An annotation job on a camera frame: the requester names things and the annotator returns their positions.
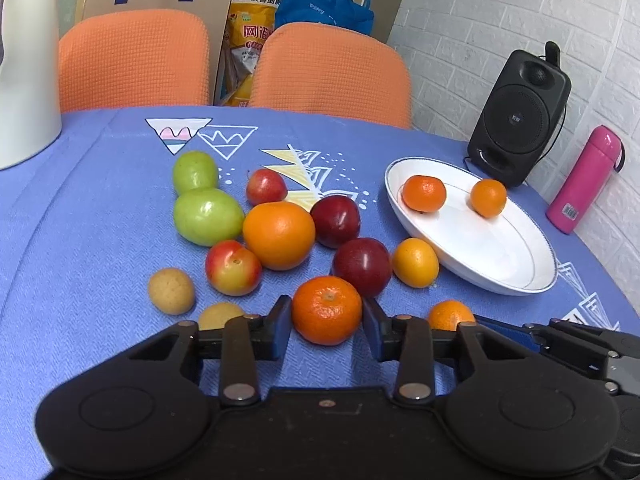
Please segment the tangerine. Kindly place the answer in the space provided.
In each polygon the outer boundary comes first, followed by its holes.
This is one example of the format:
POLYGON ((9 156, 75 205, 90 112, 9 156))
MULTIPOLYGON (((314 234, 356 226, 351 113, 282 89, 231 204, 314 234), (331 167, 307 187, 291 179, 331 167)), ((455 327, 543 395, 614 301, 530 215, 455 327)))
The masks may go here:
POLYGON ((293 296, 293 326, 312 344, 342 344, 356 332, 361 318, 362 299, 356 288, 336 276, 312 278, 293 296))
POLYGON ((485 219, 501 214, 507 200, 506 187, 494 179, 476 182, 470 193, 471 207, 485 219))
POLYGON ((412 176, 402 187, 401 198, 410 209, 431 214, 446 202, 447 191, 441 180, 430 176, 412 176))
POLYGON ((460 323, 475 323, 476 318, 469 307, 457 300, 445 300, 435 304, 426 318, 433 330, 454 332, 460 323))

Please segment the brown kiwi fruit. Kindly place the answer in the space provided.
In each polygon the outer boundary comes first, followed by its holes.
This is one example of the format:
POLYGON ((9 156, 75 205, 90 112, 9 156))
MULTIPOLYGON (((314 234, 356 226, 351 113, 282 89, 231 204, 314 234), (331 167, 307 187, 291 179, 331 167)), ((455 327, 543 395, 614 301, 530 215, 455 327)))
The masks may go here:
POLYGON ((195 304, 195 289, 190 276, 177 268, 165 268, 149 279, 148 294, 152 305, 169 315, 182 315, 195 304))

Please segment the red yellow apple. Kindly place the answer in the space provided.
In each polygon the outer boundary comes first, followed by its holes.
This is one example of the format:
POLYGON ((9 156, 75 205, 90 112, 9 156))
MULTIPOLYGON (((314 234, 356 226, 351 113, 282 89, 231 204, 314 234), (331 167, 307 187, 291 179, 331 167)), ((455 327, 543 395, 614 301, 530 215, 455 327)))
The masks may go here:
POLYGON ((209 284, 221 294, 241 297, 254 292, 262 279, 262 264, 236 240, 223 240, 209 249, 205 259, 209 284))

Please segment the yellow orange citrus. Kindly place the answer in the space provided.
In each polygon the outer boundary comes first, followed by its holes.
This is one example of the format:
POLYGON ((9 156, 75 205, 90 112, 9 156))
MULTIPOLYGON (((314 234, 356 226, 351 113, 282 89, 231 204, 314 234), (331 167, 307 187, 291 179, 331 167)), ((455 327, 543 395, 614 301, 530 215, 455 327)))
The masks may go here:
POLYGON ((412 288, 427 288, 439 274, 439 260, 430 244, 420 238, 407 238, 392 255, 395 275, 412 288))

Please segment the large green apple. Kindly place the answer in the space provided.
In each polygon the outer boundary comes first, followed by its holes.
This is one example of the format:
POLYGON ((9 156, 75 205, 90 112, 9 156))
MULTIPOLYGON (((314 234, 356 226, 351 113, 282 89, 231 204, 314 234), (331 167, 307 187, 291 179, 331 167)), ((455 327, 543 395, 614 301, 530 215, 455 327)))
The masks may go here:
POLYGON ((239 202, 219 188, 196 188, 185 192, 174 205, 178 233, 189 242, 204 247, 238 238, 244 219, 239 202))

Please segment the dark red plum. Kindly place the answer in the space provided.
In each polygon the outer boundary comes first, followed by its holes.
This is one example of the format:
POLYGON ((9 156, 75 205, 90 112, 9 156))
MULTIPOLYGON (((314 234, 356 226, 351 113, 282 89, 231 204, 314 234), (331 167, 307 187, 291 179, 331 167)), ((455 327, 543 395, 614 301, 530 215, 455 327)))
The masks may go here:
POLYGON ((337 249, 332 274, 352 284, 361 297, 372 298, 390 282, 392 259, 379 240, 358 237, 337 249))
POLYGON ((314 220, 317 242, 327 248, 339 248, 359 236, 359 209, 347 196, 322 198, 312 206, 310 215, 314 220))

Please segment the large orange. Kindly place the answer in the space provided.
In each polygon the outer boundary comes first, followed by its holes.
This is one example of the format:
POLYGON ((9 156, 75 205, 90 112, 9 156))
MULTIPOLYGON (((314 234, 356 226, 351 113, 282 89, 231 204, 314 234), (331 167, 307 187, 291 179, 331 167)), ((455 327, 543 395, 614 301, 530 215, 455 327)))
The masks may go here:
POLYGON ((247 248, 273 271, 300 266, 311 252, 316 229, 311 215, 289 202, 264 203, 245 217, 242 235, 247 248))

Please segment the small green apple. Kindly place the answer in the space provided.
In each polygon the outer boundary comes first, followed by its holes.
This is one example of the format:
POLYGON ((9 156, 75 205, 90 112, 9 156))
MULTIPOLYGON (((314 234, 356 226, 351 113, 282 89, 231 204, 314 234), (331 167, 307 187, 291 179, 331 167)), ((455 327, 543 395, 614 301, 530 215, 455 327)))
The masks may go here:
POLYGON ((218 167, 213 157, 201 151, 182 154, 172 168, 172 184, 178 195, 197 188, 218 186, 218 167))

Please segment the small red apple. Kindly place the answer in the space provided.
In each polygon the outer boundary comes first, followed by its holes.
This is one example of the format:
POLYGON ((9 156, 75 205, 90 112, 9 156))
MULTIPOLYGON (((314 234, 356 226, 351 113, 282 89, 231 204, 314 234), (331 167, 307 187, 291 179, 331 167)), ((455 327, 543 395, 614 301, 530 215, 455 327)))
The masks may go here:
POLYGON ((283 178, 277 172, 260 168, 248 178, 245 194, 252 206, 263 203, 282 202, 288 195, 283 178))

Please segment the pink thermos bottle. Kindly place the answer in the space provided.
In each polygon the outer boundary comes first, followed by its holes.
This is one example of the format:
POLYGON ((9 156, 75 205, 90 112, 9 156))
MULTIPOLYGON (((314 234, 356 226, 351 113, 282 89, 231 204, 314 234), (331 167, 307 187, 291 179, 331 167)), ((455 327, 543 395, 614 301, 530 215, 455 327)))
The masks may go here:
POLYGON ((592 130, 546 216, 562 233, 570 234, 596 199, 613 172, 620 172, 626 160, 620 137, 605 125, 592 130))

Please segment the black speaker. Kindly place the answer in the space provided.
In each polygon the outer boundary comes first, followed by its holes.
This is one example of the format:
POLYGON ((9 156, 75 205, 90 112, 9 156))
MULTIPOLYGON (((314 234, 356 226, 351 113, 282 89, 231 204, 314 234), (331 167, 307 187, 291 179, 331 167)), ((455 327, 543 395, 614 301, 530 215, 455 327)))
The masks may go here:
POLYGON ((469 158, 507 188, 525 181, 565 112, 572 82, 560 62, 553 41, 541 56, 513 51, 477 119, 469 158))

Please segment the white thermos jug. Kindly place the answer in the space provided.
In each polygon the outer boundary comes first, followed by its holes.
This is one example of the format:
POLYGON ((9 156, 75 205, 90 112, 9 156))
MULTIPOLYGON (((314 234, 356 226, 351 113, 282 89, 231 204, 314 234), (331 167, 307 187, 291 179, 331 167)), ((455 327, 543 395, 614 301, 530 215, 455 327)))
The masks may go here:
POLYGON ((1 167, 37 155, 61 130, 58 2, 1 0, 1 167))

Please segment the right orange chair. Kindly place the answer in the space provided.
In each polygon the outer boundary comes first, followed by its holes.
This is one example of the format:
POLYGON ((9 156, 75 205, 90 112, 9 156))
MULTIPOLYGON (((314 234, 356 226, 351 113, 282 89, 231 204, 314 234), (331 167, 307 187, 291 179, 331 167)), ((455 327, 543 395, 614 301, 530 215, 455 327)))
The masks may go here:
POLYGON ((407 129, 411 80, 402 57, 381 41, 337 26, 292 23, 265 42, 248 105, 407 129))

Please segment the yellow snack bag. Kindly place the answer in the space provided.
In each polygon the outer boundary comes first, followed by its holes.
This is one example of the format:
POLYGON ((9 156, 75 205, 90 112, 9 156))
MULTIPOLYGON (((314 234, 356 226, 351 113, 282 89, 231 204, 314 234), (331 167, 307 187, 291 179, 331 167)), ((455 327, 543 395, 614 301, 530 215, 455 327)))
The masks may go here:
POLYGON ((248 105, 259 55, 274 29, 274 14, 274 6, 260 3, 235 2, 230 6, 222 43, 221 105, 248 105))

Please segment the brown paper bag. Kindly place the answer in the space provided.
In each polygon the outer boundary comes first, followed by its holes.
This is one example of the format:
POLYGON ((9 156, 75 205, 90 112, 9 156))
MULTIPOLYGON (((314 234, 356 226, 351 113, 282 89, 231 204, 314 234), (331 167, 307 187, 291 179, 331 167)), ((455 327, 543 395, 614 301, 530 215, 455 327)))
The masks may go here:
POLYGON ((205 25, 209 40, 210 102, 220 102, 222 88, 222 44, 231 0, 85 0, 81 18, 135 10, 177 10, 196 15, 205 25))

